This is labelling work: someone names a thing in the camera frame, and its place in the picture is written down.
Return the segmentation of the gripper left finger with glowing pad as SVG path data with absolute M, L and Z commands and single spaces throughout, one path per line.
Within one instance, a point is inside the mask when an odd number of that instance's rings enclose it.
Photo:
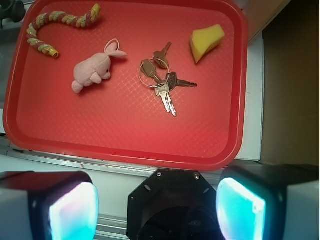
M 92 240 L 98 190 L 83 171 L 0 174 L 2 240 Z

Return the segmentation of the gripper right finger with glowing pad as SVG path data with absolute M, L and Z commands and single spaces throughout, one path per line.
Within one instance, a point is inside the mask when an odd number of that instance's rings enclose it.
M 216 212 L 226 240 L 318 240 L 319 168 L 228 166 L 217 186 Z

